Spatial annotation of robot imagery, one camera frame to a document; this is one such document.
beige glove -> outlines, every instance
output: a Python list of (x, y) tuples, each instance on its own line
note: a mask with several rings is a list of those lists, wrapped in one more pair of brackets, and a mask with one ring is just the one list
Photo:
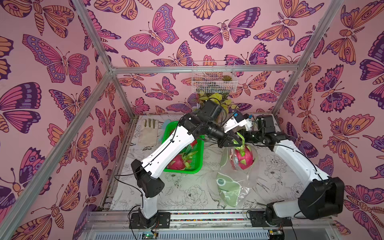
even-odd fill
[(141, 130), (138, 144), (140, 146), (155, 146), (157, 144), (157, 130), (159, 121), (156, 119), (143, 119), (141, 121)]

black mounting plate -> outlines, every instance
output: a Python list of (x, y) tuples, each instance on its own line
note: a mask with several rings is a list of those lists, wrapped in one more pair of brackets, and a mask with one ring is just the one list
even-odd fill
[[(156, 228), (169, 228), (170, 223), (170, 212), (159, 212), (157, 219), (159, 220), (159, 224)], [(140, 215), (138, 212), (132, 213), (131, 215), (131, 224), (129, 225), (129, 228), (132, 229), (143, 229), (146, 228), (140, 221)]]
[[(264, 217), (265, 211), (248, 211), (249, 218), (251, 219), (251, 223), (253, 227), (270, 227)], [(279, 218), (279, 219), (274, 219), (275, 223), (280, 226), (280, 224), (283, 227), (291, 227), (292, 226), (292, 221), (285, 217), (285, 218)]]

butterfly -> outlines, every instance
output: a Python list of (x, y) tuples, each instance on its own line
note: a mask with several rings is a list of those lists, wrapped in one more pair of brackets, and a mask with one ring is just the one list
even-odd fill
[[(104, 47), (104, 50), (107, 52), (110, 52), (110, 53), (119, 53), (116, 49), (114, 49), (113, 47), (106, 44), (108, 42), (108, 40), (106, 40), (106, 38), (108, 38), (108, 39), (120, 39), (121, 37), (119, 35), (111, 32), (111, 31), (108, 31), (106, 29), (102, 29), (102, 26), (99, 23), (99, 21), (97, 20), (97, 18), (95, 17), (93, 11), (87, 10), (87, 12), (88, 12), (89, 18), (91, 19), (91, 21), (93, 23), (93, 27), (96, 29), (96, 32), (99, 36), (101, 45)], [(88, 31), (86, 30), (82, 20), (80, 19), (80, 16), (78, 16), (78, 17), (79, 17), (81, 26), (83, 27), (84, 33), (85, 33), (84, 50), (88, 50), (90, 46), (92, 46), (92, 48), (94, 48), (93, 43), (91, 41), (91, 38), (89, 37)], [(99, 59), (99, 54), (95, 49), (96, 62), (98, 61), (98, 59)]]
[(98, 109), (95, 109), (96, 116), (99, 118), (99, 126), (101, 127), (101, 131), (103, 134), (107, 134), (109, 132), (112, 134), (113, 126), (115, 125), (115, 117), (116, 117), (116, 110), (114, 110), (111, 114), (111, 110), (109, 109), (108, 114), (103, 110), (104, 114)]
[(290, 41), (289, 45), (292, 46), (295, 42), (295, 34), (287, 26), (295, 26), (298, 23), (295, 20), (289, 18), (303, 18), (310, 16), (311, 14), (314, 14), (316, 11), (318, 11), (323, 5), (324, 3), (321, 3), (314, 8), (310, 8), (308, 7), (308, 3), (305, 1), (299, 3), (299, 0), (280, 0), (281, 9), (287, 19), (284, 19), (283, 14), (278, 12), (277, 16), (279, 17), (279, 20), (273, 22), (272, 25), (280, 23), (283, 24), (273, 26), (262, 32), (259, 32), (253, 38), (263, 41), (271, 41), (275, 38), (277, 38), (277, 41), (283, 41), (287, 39)]
[(199, 108), (199, 95), (197, 93), (192, 93), (187, 101), (184, 101), (184, 103), (175, 103), (171, 104), (166, 109), (168, 111), (174, 111), (174, 112), (182, 112), (182, 113), (191, 113), (192, 111)]
[(328, 69), (327, 73), (324, 77), (317, 81), (315, 88), (317, 92), (325, 92), (321, 97), (326, 97), (325, 100), (320, 104), (320, 109), (323, 112), (332, 112), (333, 109), (335, 111), (339, 111), (341, 113), (345, 107), (351, 106), (351, 104), (355, 101), (355, 98), (347, 93), (335, 92), (337, 90), (336, 87), (341, 83), (337, 84), (337, 81), (341, 77), (343, 73), (343, 65), (336, 65), (335, 68)]
[(109, 147), (97, 147), (92, 150), (91, 152), (91, 158), (94, 158), (96, 162), (101, 162), (101, 167), (103, 170), (108, 166), (109, 160), (111, 162), (115, 161), (116, 159), (116, 150), (119, 145), (119, 136), (115, 136), (112, 139), (112, 142), (110, 143)]
[(357, 42), (358, 39), (354, 33), (358, 33), (363, 30), (365, 27), (360, 26), (374, 18), (382, 10), (384, 10), (384, 1), (371, 2), (361, 11), (360, 8), (355, 8), (350, 13), (346, 12), (346, 7), (344, 5), (341, 9), (340, 20), (341, 23), (350, 30), (341, 30), (339, 34), (346, 38), (334, 40), (324, 48), (322, 54), (331, 50), (334, 55), (339, 54), (339, 59), (341, 61), (354, 65), (356, 63), (355, 48), (353, 47), (352, 41), (348, 37), (350, 37), (354, 42)]
[(292, 90), (290, 91), (287, 98), (283, 102), (283, 108), (287, 110), (289, 113), (291, 113), (292, 116), (295, 114), (295, 108), (292, 103), (292, 101), (294, 101), (293, 95), (297, 92), (298, 89), (299, 89), (299, 84), (297, 83), (292, 87)]
[(277, 101), (277, 97), (280, 96), (281, 91), (285, 86), (285, 78), (279, 78), (275, 83), (275, 90), (269, 90), (270, 93), (262, 93), (255, 96), (255, 99), (266, 101), (268, 103), (274, 103)]
[(299, 113), (297, 117), (304, 118), (301, 123), (301, 129), (303, 132), (305, 133), (310, 132), (310, 134), (312, 134), (316, 138), (322, 139), (323, 134), (321, 133), (319, 126), (310, 116), (310, 115), (313, 115), (311, 110), (309, 109), (311, 105), (311, 100), (312, 100), (312, 83), (309, 83), (307, 88), (305, 89), (303, 96), (300, 96), (299, 99), (297, 100), (297, 105), (299, 106), (299, 108), (301, 110), (304, 110), (304, 112)]
[(287, 135), (288, 139), (295, 143), (295, 146), (308, 158), (316, 157), (319, 152), (317, 149), (309, 142), (302, 140), (303, 137), (296, 132), (294, 126), (287, 122)]
[[(133, 59), (130, 59), (124, 55), (121, 56), (123, 59), (125, 65), (129, 68), (135, 68), (140, 67), (140, 65)], [(142, 77), (152, 77), (155, 76), (157, 73), (135, 73), (135, 74), (125, 74), (124, 76), (126, 78), (119, 78), (119, 82), (122, 86), (131, 86), (133, 88), (141, 88), (143, 93), (146, 92), (145, 86), (140, 83), (138, 80), (143, 81), (144, 78)]]
[(346, 197), (350, 200), (344, 199), (343, 204), (349, 210), (353, 211), (353, 218), (361, 226), (363, 226), (370, 237), (374, 240), (381, 240), (380, 232), (377, 230), (375, 223), (369, 217), (368, 213), (374, 221), (382, 226), (381, 220), (376, 214), (382, 214), (382, 207), (369, 207), (367, 204), (379, 204), (384, 202), (384, 189), (374, 188), (369, 189), (362, 185), (356, 185), (356, 190), (352, 186), (345, 186)]
[[(363, 137), (368, 138), (369, 140), (372, 141), (371, 146), (379, 151), (384, 152), (384, 136), (378, 136), (376, 138), (368, 136), (368, 135), (363, 135)], [(377, 156), (377, 158), (384, 159), (384, 156)]]
[(19, 110), (22, 108), (38, 109), (40, 107), (41, 89), (39, 84), (30, 82), (19, 84), (0, 98), (0, 130), (9, 132), (7, 120), (22, 133), (28, 133), (33, 123), (39, 122), (40, 114), (34, 111)]
[(175, 23), (175, 20), (172, 17), (172, 10), (173, 8), (171, 6), (163, 4), (153, 16), (153, 31), (149, 28), (148, 22), (149, 34), (140, 33), (134, 35), (126, 41), (125, 46), (129, 50), (136, 49), (140, 52), (148, 50), (159, 56), (160, 53), (164, 51), (164, 46), (161, 44), (163, 41), (171, 44), (179, 39), (172, 29), (173, 24)]
[(334, 121), (328, 117), (328, 120), (331, 122), (331, 131), (333, 136), (328, 140), (328, 144), (323, 145), (323, 147), (328, 146), (333, 153), (337, 153), (339, 157), (347, 164), (348, 167), (351, 167), (354, 171), (361, 172), (361, 164), (356, 153), (353, 151), (352, 147), (348, 144), (351, 143), (349, 140), (351, 135), (357, 134), (364, 129), (366, 129), (373, 121), (375, 117), (366, 115), (353, 115), (352, 117), (346, 118), (337, 118)]
[[(68, 35), (68, 29), (65, 27), (73, 20), (74, 13), (67, 7), (59, 5), (51, 5), (42, 7), (41, 1), (33, 2), (33, 9), (35, 10), (35, 23), (40, 35), (44, 32), (44, 18), (48, 22), (48, 25), (59, 37), (66, 38)], [(1, 1), (0, 5), (9, 14), (25, 18), (32, 10), (32, 1), (30, 0), (9, 0)]]
[(304, 76), (304, 82), (308, 82), (311, 79), (311, 76), (314, 76), (318, 74), (321, 71), (320, 66), (311, 66), (314, 63), (311, 63), (311, 59), (307, 62), (307, 64), (304, 67), (303, 73), (301, 76)]
[(321, 170), (323, 170), (329, 176), (332, 177), (332, 173), (333, 173), (333, 158), (331, 156), (326, 154), (323, 159), (319, 160), (319, 164), (317, 164), (316, 166), (318, 166)]
[(196, 18), (210, 19), (214, 11), (222, 10), (229, 5), (230, 0), (181, 0), (178, 5), (188, 10), (193, 9)]
[(87, 196), (85, 196), (84, 204), (86, 205), (83, 211), (81, 212), (79, 219), (77, 220), (72, 240), (77, 240), (80, 237), (80, 235), (83, 233), (85, 224), (88, 222), (89, 213), (96, 211), (97, 206), (93, 203), (96, 201), (96, 196), (99, 195), (103, 190), (101, 188), (102, 184), (103, 179), (100, 178), (99, 171), (97, 170), (97, 168), (92, 167), (88, 178), (88, 198)]
[[(36, 150), (36, 148), (29, 148), (20, 164), (19, 170), (19, 182), (16, 182), (15, 172), (13, 168), (11, 171), (13, 173), (13, 182), (8, 182), (2, 178), (0, 181), (5, 183), (12, 184), (12, 189), (18, 196), (24, 191), (24, 188), (28, 185), (29, 181), (36, 174), (37, 170), (41, 167), (45, 160), (45, 157), (40, 155), (40, 150)], [(43, 195), (46, 191), (50, 189), (51, 180), (49, 177), (47, 182), (45, 183), (43, 189), (40, 191), (39, 195)], [(12, 190), (8, 187), (0, 186), (0, 223), (3, 218), (7, 215), (12, 205), (15, 203), (16, 198)]]
[(341, 224), (340, 222), (333, 220), (333, 223), (335, 224), (335, 226), (337, 227), (337, 229), (341, 235), (351, 234), (351, 231), (348, 228), (346, 228), (343, 224)]
[(13, 50), (13, 41), (0, 36), (0, 80), (8, 79), (8, 74), (11, 73), (11, 65), (3, 57), (9, 56)]
[(163, 77), (163, 80), (162, 80), (163, 87), (161, 87), (159, 83), (156, 83), (156, 85), (158, 86), (158, 89), (157, 88), (151, 88), (151, 89), (157, 92), (147, 93), (145, 94), (145, 96), (150, 98), (157, 98), (159, 100), (162, 100), (165, 98), (166, 100), (171, 101), (172, 100), (171, 97), (173, 97), (174, 95), (179, 95), (179, 92), (175, 90), (176, 89), (175, 85), (173, 85), (169, 81), (169, 78), (165, 76)]
[(119, 126), (120, 142), (122, 143), (125, 137), (125, 131)]
[[(313, 25), (312, 26), (312, 30), (311, 31), (307, 31), (305, 33), (306, 34), (313, 34), (315, 32), (315, 30), (316, 30), (316, 26)], [(329, 30), (329, 28), (327, 28), (327, 30), (324, 33), (325, 37), (328, 36), (327, 33), (326, 33), (328, 30)], [(307, 43), (310, 41), (311, 37), (312, 37), (312, 35), (308, 35), (308, 36), (304, 36), (301, 39), (299, 39), (296, 42), (295, 46), (293, 46), (292, 52), (298, 53), (300, 51), (303, 51), (306, 48)], [(315, 51), (313, 52), (313, 57), (314, 58), (317, 58), (320, 55), (321, 51), (323, 50), (323, 47), (324, 47), (324, 38), (322, 37), (320, 42), (317, 44), (317, 47), (316, 47)]]
[[(64, 131), (59, 128), (58, 126), (50, 123), (49, 128), (47, 129), (49, 133), (49, 140), (51, 140), (51, 145), (55, 146), (57, 142), (59, 141), (60, 137), (63, 135)], [(76, 139), (72, 141), (72, 143), (68, 146), (68, 148), (65, 150), (64, 155), (60, 159), (60, 167), (57, 169), (56, 173), (59, 173), (60, 169), (63, 166), (66, 166), (67, 164), (70, 164), (73, 159), (76, 159), (78, 162), (84, 161), (85, 165), (87, 165), (87, 162), (85, 161), (85, 158), (88, 155), (88, 147), (91, 144), (93, 137), (93, 126), (88, 127), (84, 130), (84, 132), (80, 135), (79, 133), (76, 139), (78, 138), (78, 141), (76, 143)]]
[[(373, 81), (373, 85), (384, 83), (384, 32), (382, 32), (377, 39), (373, 42), (371, 49), (368, 52), (368, 56), (379, 60), (379, 62), (376, 62), (371, 59), (364, 59), (360, 63), (360, 69), (362, 69), (360, 80), (367, 80), (371, 78), (375, 78), (377, 76), (375, 81)], [(378, 106), (381, 109), (384, 109), (384, 84), (373, 90), (369, 94), (369, 98), (375, 99), (378, 102)]]
[(143, 114), (143, 112), (149, 111), (150, 109), (149, 105), (145, 104), (144, 99), (142, 97), (137, 98), (135, 100), (135, 104), (133, 104), (132, 102), (131, 104), (132, 104), (134, 114)]
[(121, 122), (123, 124), (129, 123), (131, 121), (131, 118), (129, 117), (127, 111), (125, 111), (122, 108), (119, 108), (119, 114), (121, 116)]
[(69, 124), (71, 124), (72, 120), (75, 118), (76, 114), (84, 106), (85, 101), (87, 101), (91, 95), (91, 87), (88, 86), (84, 88), (79, 94), (79, 97), (77, 97), (77, 94), (76, 97), (71, 94), (73, 98), (63, 92), (60, 92), (59, 90), (50, 89), (49, 92), (55, 100), (56, 105), (61, 110), (64, 110), (64, 116), (65, 119), (67, 119), (67, 126), (69, 126)]
[(87, 56), (75, 53), (63, 58), (59, 53), (45, 41), (30, 36), (23, 35), (23, 44), (27, 46), (35, 56), (35, 60), (47, 67), (47, 71), (53, 83), (63, 83), (65, 76), (69, 75), (73, 84), (81, 85), (82, 73), (87, 72), (89, 59)]
[[(268, 56), (269, 52), (266, 49), (266, 46), (262, 43), (259, 43), (256, 45), (256, 47), (252, 50), (251, 55), (249, 55), (248, 60), (248, 54), (247, 57), (244, 58), (242, 54), (240, 56), (244, 59), (234, 56), (234, 55), (226, 55), (224, 58), (225, 65), (259, 65), (259, 64), (266, 64), (266, 57)], [(236, 72), (236, 76), (240, 77), (244, 74), (244, 72)]]
[[(138, 2), (143, 4), (144, 7), (153, 10), (151, 3), (148, 0), (138, 0)], [(134, 20), (137, 16), (137, 6), (135, 0), (96, 0), (94, 7), (101, 11), (113, 13), (119, 13), (124, 10), (121, 13), (121, 17), (126, 20)]]
[(162, 109), (161, 107), (159, 107), (158, 105), (156, 105), (155, 107), (156, 107), (156, 113), (157, 114), (167, 114), (166, 111), (164, 109)]
[[(216, 66), (215, 60), (208, 55), (204, 56), (203, 66)], [(204, 79), (221, 79), (223, 77), (222, 72), (202, 72), (196, 73), (196, 76), (193, 77), (194, 81), (203, 81)], [(192, 86), (192, 78), (186, 78), (181, 80), (183, 84)]]
[(291, 60), (288, 60), (286, 57), (283, 55), (276, 55), (273, 59), (276, 64), (297, 64), (300, 60), (300, 55), (294, 57), (293, 59), (288, 56)]
[(259, 15), (259, 7), (250, 8), (235, 16), (229, 22), (228, 26), (225, 24), (228, 20), (225, 20), (223, 23), (220, 23), (221, 28), (218, 26), (199, 26), (192, 29), (189, 32), (189, 35), (201, 44), (204, 44), (209, 40), (205, 45), (207, 49), (222, 48), (223, 37), (226, 41), (229, 41), (229, 35), (231, 35), (235, 43), (239, 43), (241, 39), (249, 37), (251, 31), (243, 28), (253, 28), (256, 21), (259, 19)]
[(38, 217), (32, 221), (29, 221), (16, 229), (16, 232), (12, 236), (12, 240), (21, 240), (21, 239), (48, 239), (49, 234), (52, 228), (52, 220), (55, 220), (56, 225), (59, 228), (64, 229), (64, 217), (60, 210), (62, 211), (71, 211), (80, 202), (80, 181), (81, 181), (81, 170), (78, 170), (67, 187), (64, 190), (63, 196), (59, 202), (59, 205), (56, 206), (57, 200), (55, 204), (50, 208), (41, 207), (39, 209), (47, 209), (51, 210), (51, 214), (47, 214), (41, 217)]
[(247, 84), (248, 79), (253, 76), (253, 75), (251, 75), (249, 78), (247, 78), (247, 81), (245, 83), (243, 83), (243, 84), (238, 83), (241, 86), (237, 86), (236, 91), (234, 93), (229, 94), (229, 96), (231, 98), (237, 98), (242, 94), (243, 89), (244, 89), (244, 92), (248, 96), (250, 96), (251, 90), (249, 90), (249, 88), (254, 89), (254, 90), (261, 90), (261, 89), (265, 88), (266, 80), (270, 74), (271, 74), (271, 71), (264, 71), (264, 72), (260, 73), (259, 75), (257, 75), (255, 78), (253, 78), (249, 82), (249, 84)]

dragon fruit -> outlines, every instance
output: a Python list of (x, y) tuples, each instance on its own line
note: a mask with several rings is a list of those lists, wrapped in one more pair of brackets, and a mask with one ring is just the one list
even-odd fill
[(237, 133), (237, 135), (242, 139), (243, 145), (241, 147), (235, 147), (235, 154), (238, 159), (238, 165), (244, 170), (249, 168), (255, 159), (253, 158), (251, 148), (245, 144), (244, 137), (240, 133)]

metal bar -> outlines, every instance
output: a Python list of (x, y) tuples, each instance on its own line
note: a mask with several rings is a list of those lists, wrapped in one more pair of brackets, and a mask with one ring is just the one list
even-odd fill
[(78, 114), (76, 114), (71, 125), (64, 131), (56, 146), (50, 151), (47, 158), (40, 166), (39, 171), (37, 171), (33, 179), (28, 183), (27, 187), (23, 191), (23, 194), (16, 200), (15, 204), (12, 206), (0, 226), (0, 239), (10, 239), (15, 230), (20, 226), (21, 221), (24, 219), (24, 215), (34, 203), (40, 190), (44, 187), (44, 184), (47, 182), (49, 176), (51, 176), (57, 167), (57, 164), (59, 163), (65, 150), (72, 143), (85, 119), (88, 117), (100, 95), (103, 93), (103, 90), (109, 82), (109, 76), (109, 74), (104, 74), (100, 83), (91, 93), (91, 96), (85, 102)]
[(235, 65), (228, 68), (227, 65), (222, 66), (185, 66), (185, 67), (138, 67), (138, 68), (113, 68), (113, 74), (126, 73), (191, 73), (199, 72), (223, 72), (223, 71), (296, 71), (299, 65), (296, 64), (266, 64), (266, 65)]
[(343, 2), (344, 2), (344, 0), (332, 0), (331, 3), (329, 4), (327, 10), (325, 11), (324, 16), (319, 21), (319, 25), (317, 26), (316, 31), (312, 35), (309, 43), (307, 44), (307, 47), (305, 48), (303, 54), (300, 57), (300, 60), (298, 62), (299, 68), (297, 69), (297, 71), (295, 71), (291, 74), (291, 77), (289, 78), (288, 82), (285, 84), (285, 87), (284, 87), (283, 91), (281, 92), (280, 97), (277, 100), (277, 102), (276, 102), (276, 104), (272, 110), (273, 115), (276, 115), (277, 112), (280, 110), (281, 106), (283, 105), (283, 102), (285, 101), (288, 94), (291, 92), (291, 89), (293, 88), (294, 84), (299, 79), (301, 72), (305, 68), (305, 65), (307, 64), (312, 53), (314, 52), (317, 45), (319, 44), (325, 31), (328, 29), (333, 18), (339, 12), (339, 9), (340, 9)]
[(133, 118), (134, 114), (132, 112), (132, 108), (129, 105), (128, 99), (125, 96), (125, 92), (123, 91), (122, 86), (120, 85), (120, 82), (119, 82), (118, 78), (116, 77), (116, 74), (111, 74), (111, 75), (112, 75), (112, 82), (116, 87), (116, 91), (118, 92), (118, 95), (120, 96), (120, 99), (121, 99), (125, 109), (127, 109), (129, 116), (131, 118)]

